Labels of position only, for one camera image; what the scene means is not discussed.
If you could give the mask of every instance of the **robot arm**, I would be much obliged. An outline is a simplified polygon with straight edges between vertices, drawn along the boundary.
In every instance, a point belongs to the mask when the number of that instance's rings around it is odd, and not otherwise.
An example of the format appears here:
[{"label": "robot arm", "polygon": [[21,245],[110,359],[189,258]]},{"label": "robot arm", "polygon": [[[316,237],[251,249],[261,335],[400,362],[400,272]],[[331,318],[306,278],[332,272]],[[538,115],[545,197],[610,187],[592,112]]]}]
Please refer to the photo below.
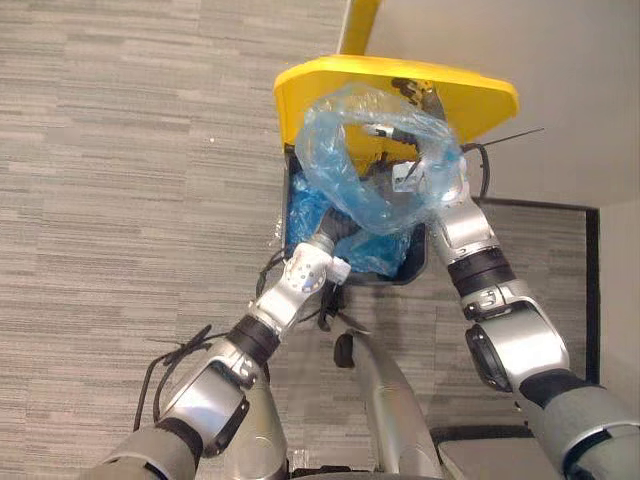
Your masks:
[{"label": "robot arm", "polygon": [[473,322],[466,340],[478,374],[513,393],[554,467],[569,478],[640,478],[640,421],[569,370],[562,338],[480,208],[468,196],[443,206],[432,235]]},{"label": "robot arm", "polygon": [[297,246],[278,283],[178,382],[158,423],[134,432],[84,478],[187,480],[201,456],[222,453],[250,408],[243,389],[252,387],[306,300],[327,280],[341,284],[349,275],[349,265],[332,252],[357,228],[329,210],[309,242]]}]

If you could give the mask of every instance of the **clear plastic bag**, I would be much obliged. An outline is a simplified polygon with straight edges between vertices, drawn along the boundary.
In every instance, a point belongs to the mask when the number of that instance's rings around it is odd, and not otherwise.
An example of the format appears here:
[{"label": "clear plastic bag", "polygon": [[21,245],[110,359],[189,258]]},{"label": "clear plastic bag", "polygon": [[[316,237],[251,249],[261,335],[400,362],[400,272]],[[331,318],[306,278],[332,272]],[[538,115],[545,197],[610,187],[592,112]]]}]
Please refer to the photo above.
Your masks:
[{"label": "clear plastic bag", "polygon": [[[355,166],[363,160],[348,151],[347,132],[367,129],[375,136],[380,125],[412,139],[416,157],[369,168],[363,175]],[[295,150],[310,184],[377,235],[426,221],[433,208],[454,200],[464,186],[464,157],[447,124],[367,85],[347,85],[316,102],[305,115]]]},{"label": "clear plastic bag", "polygon": [[[316,231],[331,202],[309,185],[299,172],[291,179],[291,197],[287,215],[287,245],[308,240]],[[375,272],[395,277],[404,263],[411,243],[412,229],[378,236],[360,230],[338,242],[334,254],[348,260],[354,272]]]}]

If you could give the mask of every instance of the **wire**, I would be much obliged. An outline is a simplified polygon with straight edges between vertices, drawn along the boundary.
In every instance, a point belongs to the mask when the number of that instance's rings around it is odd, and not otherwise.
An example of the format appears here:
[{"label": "wire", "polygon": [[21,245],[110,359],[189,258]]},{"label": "wire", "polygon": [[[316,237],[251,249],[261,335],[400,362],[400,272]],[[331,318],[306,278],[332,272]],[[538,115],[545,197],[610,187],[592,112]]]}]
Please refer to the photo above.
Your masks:
[{"label": "wire", "polygon": [[489,165],[489,154],[487,153],[487,149],[485,147],[542,131],[544,131],[544,127],[534,128],[531,130],[527,130],[526,132],[517,133],[515,135],[499,138],[497,140],[492,140],[486,143],[465,143],[464,145],[460,145],[462,153],[467,153],[469,150],[474,149],[478,150],[478,152],[480,153],[480,158],[482,160],[482,185],[480,187],[480,195],[478,196],[478,199],[483,199],[487,196],[487,192],[489,191],[489,183],[491,182],[491,166]]},{"label": "wire", "polygon": [[487,153],[487,149],[484,148],[485,145],[486,144],[482,143],[465,143],[460,146],[462,153],[467,153],[470,150],[478,150],[480,153],[480,158],[482,160],[480,165],[482,168],[482,185],[480,186],[480,195],[478,196],[480,199],[487,196],[489,183],[491,182],[491,166],[489,164],[489,154]]},{"label": "wire", "polygon": [[280,250],[278,250],[276,253],[274,253],[269,259],[269,261],[267,262],[267,264],[264,266],[264,268],[258,274],[258,281],[256,282],[256,298],[259,298],[260,295],[262,295],[262,292],[264,291],[264,287],[267,284],[267,275],[269,274],[269,272],[273,269],[273,267],[275,267],[276,265],[278,265],[280,262],[284,260],[285,251],[287,250],[287,248],[288,246],[283,247]]},{"label": "wire", "polygon": [[499,138],[497,140],[491,140],[490,142],[483,143],[482,145],[484,145],[485,147],[488,147],[489,145],[495,145],[496,143],[506,142],[507,140],[513,140],[514,138],[524,137],[525,135],[529,135],[531,133],[538,133],[542,131],[544,131],[544,127],[534,128],[531,130],[527,130],[526,132],[516,133],[515,135]]},{"label": "wire", "polygon": [[227,335],[228,332],[217,333],[214,335],[207,334],[211,331],[211,325],[207,325],[198,333],[196,333],[188,342],[181,343],[180,347],[176,350],[173,350],[169,353],[165,353],[164,355],[160,355],[155,358],[147,367],[147,371],[144,375],[144,380],[142,381],[142,387],[140,388],[140,396],[138,398],[138,406],[136,408],[136,415],[133,420],[133,431],[137,431],[140,429],[140,422],[142,419],[142,412],[144,410],[144,403],[147,396],[147,392],[149,390],[149,383],[151,382],[151,376],[153,375],[153,371],[155,367],[162,362],[163,366],[167,367],[164,375],[162,376],[158,387],[156,388],[156,392],[153,399],[153,421],[157,422],[160,417],[160,395],[162,394],[162,389],[164,388],[167,380],[173,373],[173,371],[178,367],[180,362],[184,360],[186,357],[191,355],[192,353],[198,350],[206,350],[211,347],[210,343],[207,343],[209,340],[213,340],[214,338],[219,338]]}]

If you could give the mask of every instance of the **yellow trash can lid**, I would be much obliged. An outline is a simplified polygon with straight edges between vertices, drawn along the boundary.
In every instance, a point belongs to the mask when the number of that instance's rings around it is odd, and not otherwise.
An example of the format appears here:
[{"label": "yellow trash can lid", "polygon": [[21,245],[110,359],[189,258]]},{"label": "yellow trash can lid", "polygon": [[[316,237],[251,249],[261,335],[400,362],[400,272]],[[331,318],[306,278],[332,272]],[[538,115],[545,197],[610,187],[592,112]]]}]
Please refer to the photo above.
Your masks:
[{"label": "yellow trash can lid", "polygon": [[401,96],[394,79],[433,87],[446,120],[466,143],[518,112],[518,95],[508,82],[429,63],[360,55],[331,55],[281,73],[274,84],[283,144],[294,145],[305,112],[319,98],[351,82]]}]

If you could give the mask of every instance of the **black cable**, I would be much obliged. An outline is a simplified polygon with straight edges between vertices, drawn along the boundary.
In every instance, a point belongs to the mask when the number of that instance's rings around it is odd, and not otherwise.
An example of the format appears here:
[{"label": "black cable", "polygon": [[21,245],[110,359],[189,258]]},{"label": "black cable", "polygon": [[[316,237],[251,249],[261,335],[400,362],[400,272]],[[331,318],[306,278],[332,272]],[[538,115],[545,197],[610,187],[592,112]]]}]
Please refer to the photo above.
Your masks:
[{"label": "black cable", "polygon": [[264,268],[258,274],[258,281],[256,282],[256,298],[259,298],[264,291],[264,286],[267,283],[267,275],[280,262],[282,262],[285,258],[285,251],[288,247],[281,248],[276,253],[274,253]]},{"label": "black cable", "polygon": [[180,362],[184,360],[187,356],[192,354],[193,352],[209,348],[211,344],[206,343],[208,340],[222,337],[227,334],[227,332],[224,332],[224,333],[217,333],[214,335],[207,336],[207,334],[210,331],[211,331],[211,325],[207,325],[202,330],[200,330],[197,334],[195,334],[188,342],[181,343],[180,347],[177,348],[176,350],[173,350],[169,353],[165,353],[164,355],[160,355],[149,364],[149,366],[147,367],[147,371],[145,372],[144,380],[142,382],[142,387],[140,389],[140,396],[138,398],[138,406],[136,408],[136,415],[133,420],[134,432],[140,429],[140,422],[142,419],[142,412],[144,410],[144,402],[147,396],[147,392],[149,390],[149,383],[151,382],[151,376],[153,374],[155,367],[158,365],[158,363],[162,362],[162,364],[168,368],[167,368],[167,371],[162,376],[162,379],[160,380],[160,384],[158,384],[158,387],[156,388],[156,393],[154,395],[154,402],[153,402],[154,422],[157,421],[158,417],[160,416],[160,395],[162,393],[162,389],[166,384],[167,380],[169,379],[169,376],[178,367]]},{"label": "black cable", "polygon": [[489,154],[487,153],[487,149],[482,143],[465,143],[464,145],[460,145],[460,148],[462,149],[462,153],[467,153],[470,150],[478,150],[480,153],[480,158],[482,160],[480,165],[482,168],[482,185],[480,186],[480,195],[478,198],[485,198],[489,191],[489,183],[491,182],[491,166],[489,165]]}]

